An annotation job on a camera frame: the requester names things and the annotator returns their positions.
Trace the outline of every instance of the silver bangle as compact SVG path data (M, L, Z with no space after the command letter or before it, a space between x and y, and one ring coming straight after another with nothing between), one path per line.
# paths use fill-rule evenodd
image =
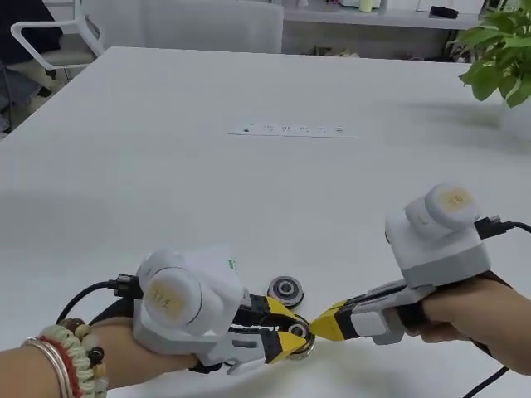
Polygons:
M74 398L70 377L68 377L68 370L66 369L66 365L57 349L49 342L42 342L34 337L28 338L22 345L35 347L46 355L46 358L48 358L48 361L50 361L56 371L57 380L59 381L59 387L61 390L61 398Z

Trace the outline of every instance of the chair armrest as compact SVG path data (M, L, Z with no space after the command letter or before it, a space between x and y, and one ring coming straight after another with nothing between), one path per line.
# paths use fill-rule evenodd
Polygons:
M89 64L84 65L52 65L44 57L39 54L28 40L23 36L22 29L27 27L76 27L78 26L77 21L35 21L35 22L17 22L11 26L11 34L17 40L22 47L26 49L27 52L37 61L41 66L46 70L56 70L56 69L72 69L72 68L84 68Z

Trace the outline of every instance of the beaded bracelet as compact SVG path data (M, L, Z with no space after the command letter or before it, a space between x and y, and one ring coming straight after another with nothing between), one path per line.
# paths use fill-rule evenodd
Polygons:
M39 339L64 353L66 368L71 369L71 389L75 398L105 398L109 382L98 337L81 319L66 319L45 328Z

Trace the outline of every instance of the bracelet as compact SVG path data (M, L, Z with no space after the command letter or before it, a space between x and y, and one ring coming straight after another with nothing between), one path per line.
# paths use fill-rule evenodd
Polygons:
M66 319L45 328L39 338L64 354L66 369L71 369L74 398L106 397L109 382L103 363L105 352L98 346L98 337L90 333L89 325L78 318Z
M57 380L59 381L59 389L61 391L61 398L73 398L70 388L70 379L65 363L61 360L59 352L48 342L42 342L34 337L28 338L22 347L35 347L39 349L51 363L56 372Z

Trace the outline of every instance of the wrist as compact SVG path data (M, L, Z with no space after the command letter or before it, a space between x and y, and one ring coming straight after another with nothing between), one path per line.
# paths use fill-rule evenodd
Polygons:
M93 327L93 333L105 350L110 388L140 384L164 373L197 365L193 355L160 355L141 347L133 339L131 326L131 319L116 318Z

